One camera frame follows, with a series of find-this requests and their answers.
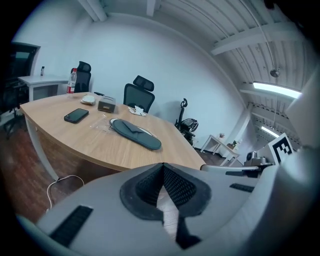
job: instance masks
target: white table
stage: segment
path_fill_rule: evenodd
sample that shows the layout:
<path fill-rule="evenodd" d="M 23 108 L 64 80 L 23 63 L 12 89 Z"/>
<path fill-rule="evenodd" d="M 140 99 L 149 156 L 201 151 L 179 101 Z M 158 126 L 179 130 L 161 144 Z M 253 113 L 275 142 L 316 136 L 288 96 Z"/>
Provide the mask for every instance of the white table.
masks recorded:
<path fill-rule="evenodd" d="M 64 85 L 68 83 L 68 78 L 65 76 L 57 75 L 28 75 L 20 76 L 18 79 L 29 87 L 29 101 L 34 101 L 34 88 L 44 87 L 44 86 L 56 86 Z"/>
<path fill-rule="evenodd" d="M 201 148 L 200 152 L 203 152 L 206 148 L 206 146 L 209 144 L 210 140 L 214 140 L 217 142 L 217 145 L 215 146 L 214 150 L 213 150 L 213 155 L 217 152 L 218 148 L 220 146 L 224 147 L 230 154 L 232 154 L 234 156 L 234 160 L 230 163 L 229 166 L 232 166 L 234 164 L 234 162 L 238 159 L 238 157 L 240 156 L 239 153 L 235 152 L 234 150 L 232 150 L 230 147 L 228 147 L 223 141 L 221 141 L 220 139 L 216 138 L 215 136 L 209 135 L 209 138 L 206 140 L 206 142 L 204 143 L 203 147 Z M 220 164 L 220 166 L 224 166 L 225 163 L 227 162 L 227 157 L 225 158 L 225 160 Z"/>

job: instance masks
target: desk leg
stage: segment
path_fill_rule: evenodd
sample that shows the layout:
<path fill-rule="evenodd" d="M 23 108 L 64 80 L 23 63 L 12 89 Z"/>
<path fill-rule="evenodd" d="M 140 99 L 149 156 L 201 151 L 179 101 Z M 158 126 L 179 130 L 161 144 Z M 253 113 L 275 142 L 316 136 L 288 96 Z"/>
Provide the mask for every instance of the desk leg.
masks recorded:
<path fill-rule="evenodd" d="M 49 163 L 46 154 L 41 146 L 41 143 L 39 141 L 39 137 L 36 131 L 36 127 L 27 119 L 25 118 L 26 126 L 28 128 L 28 132 L 32 141 L 32 144 L 34 146 L 34 149 L 43 164 L 45 170 L 51 175 L 51 177 L 57 181 L 59 179 L 58 175 L 56 174 L 55 170 L 52 168 L 51 164 Z"/>
<path fill-rule="evenodd" d="M 216 147 L 214 148 L 214 150 L 212 152 L 212 155 L 214 155 L 217 152 L 219 147 L 220 147 L 220 143 L 218 143 L 218 145 L 216 145 Z"/>
<path fill-rule="evenodd" d="M 235 163 L 235 161 L 237 161 L 238 157 L 239 156 L 235 157 L 234 160 L 232 160 L 232 162 L 229 164 L 230 167 Z"/>
<path fill-rule="evenodd" d="M 34 101 L 34 88 L 32 86 L 29 86 L 29 102 Z"/>
<path fill-rule="evenodd" d="M 211 138 L 211 137 L 210 137 L 210 135 L 209 135 L 209 138 L 206 140 L 206 142 L 204 143 L 203 147 L 202 147 L 201 150 L 200 150 L 201 153 L 205 150 L 206 146 L 209 144 L 210 138 Z"/>
<path fill-rule="evenodd" d="M 225 158 L 224 161 L 220 164 L 220 166 L 224 166 L 227 161 L 228 161 L 227 158 Z"/>

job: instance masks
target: headrest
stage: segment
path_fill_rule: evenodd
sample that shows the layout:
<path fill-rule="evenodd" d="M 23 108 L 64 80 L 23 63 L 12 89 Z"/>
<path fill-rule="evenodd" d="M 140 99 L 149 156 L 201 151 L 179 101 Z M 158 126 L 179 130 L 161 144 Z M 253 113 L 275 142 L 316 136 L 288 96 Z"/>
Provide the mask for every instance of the headrest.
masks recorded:
<path fill-rule="evenodd" d="M 147 79 L 145 79 L 144 77 L 138 75 L 134 81 L 133 84 L 135 86 L 139 86 L 142 87 L 143 89 L 152 92 L 155 89 L 155 84 Z"/>
<path fill-rule="evenodd" d="M 79 66 L 77 67 L 77 71 L 89 73 L 91 71 L 91 66 L 88 63 L 79 61 Z"/>

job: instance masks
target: white cable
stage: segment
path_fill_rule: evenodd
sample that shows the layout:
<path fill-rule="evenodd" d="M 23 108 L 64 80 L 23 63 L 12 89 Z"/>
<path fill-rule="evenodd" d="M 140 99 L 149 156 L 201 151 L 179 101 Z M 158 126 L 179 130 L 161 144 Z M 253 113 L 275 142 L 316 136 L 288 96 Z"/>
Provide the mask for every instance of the white cable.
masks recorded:
<path fill-rule="evenodd" d="M 252 18 L 254 19 L 255 23 L 257 24 L 257 26 L 260 28 L 261 33 L 262 33 L 262 35 L 263 35 L 263 38 L 264 38 L 264 40 L 265 40 L 265 42 L 266 42 L 266 47 L 268 48 L 268 51 L 269 51 L 269 54 L 270 54 L 272 66 L 273 66 L 273 68 L 275 69 L 276 67 L 275 67 L 275 64 L 274 64 L 274 58 L 273 58 L 272 53 L 271 53 L 269 41 L 267 40 L 266 34 L 265 34 L 264 30 L 262 29 L 260 22 L 257 20 L 257 18 L 256 18 L 255 15 L 252 13 L 252 11 L 250 10 L 250 8 L 247 6 L 246 3 L 244 3 L 242 0 L 240 0 L 240 3 L 247 9 L 247 11 L 250 13 L 250 15 L 251 15 Z"/>
<path fill-rule="evenodd" d="M 65 179 L 67 179 L 67 178 L 69 178 L 69 177 L 72 177 L 72 176 L 79 178 L 79 179 L 82 181 L 83 185 L 85 185 L 84 180 L 83 180 L 82 178 L 80 178 L 79 176 L 77 176 L 77 175 L 69 175 L 69 176 L 67 176 L 67 177 L 60 178 L 60 179 L 58 179 L 58 180 L 55 181 L 55 182 L 52 182 L 52 183 L 48 186 L 48 188 L 46 189 L 46 195 L 48 196 L 49 202 L 50 202 L 50 210 L 52 209 L 52 202 L 51 202 L 51 199 L 50 199 L 50 196 L 49 196 L 49 189 L 50 189 L 50 187 L 51 187 L 53 184 L 55 184 L 55 183 L 57 183 L 57 182 L 60 182 L 60 181 L 62 181 L 62 180 L 65 180 Z"/>

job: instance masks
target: ceiling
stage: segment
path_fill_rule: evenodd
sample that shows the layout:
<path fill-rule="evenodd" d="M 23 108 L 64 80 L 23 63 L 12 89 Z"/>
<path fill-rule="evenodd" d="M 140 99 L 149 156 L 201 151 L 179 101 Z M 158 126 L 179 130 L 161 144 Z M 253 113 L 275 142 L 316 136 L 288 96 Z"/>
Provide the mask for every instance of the ceiling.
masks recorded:
<path fill-rule="evenodd" d="M 292 146 L 300 147 L 299 137 L 285 115 L 292 99 L 257 91 L 252 86 L 257 81 L 301 91 L 319 61 L 311 44 L 278 6 L 268 10 L 263 0 L 100 0 L 100 3 L 108 15 L 142 16 L 191 39 L 221 66 L 245 104 L 253 104 L 251 120 L 258 138 L 267 142 L 274 139 L 260 129 L 265 125 L 278 134 L 286 133 Z M 279 69 L 278 78 L 270 75 L 273 68 Z"/>

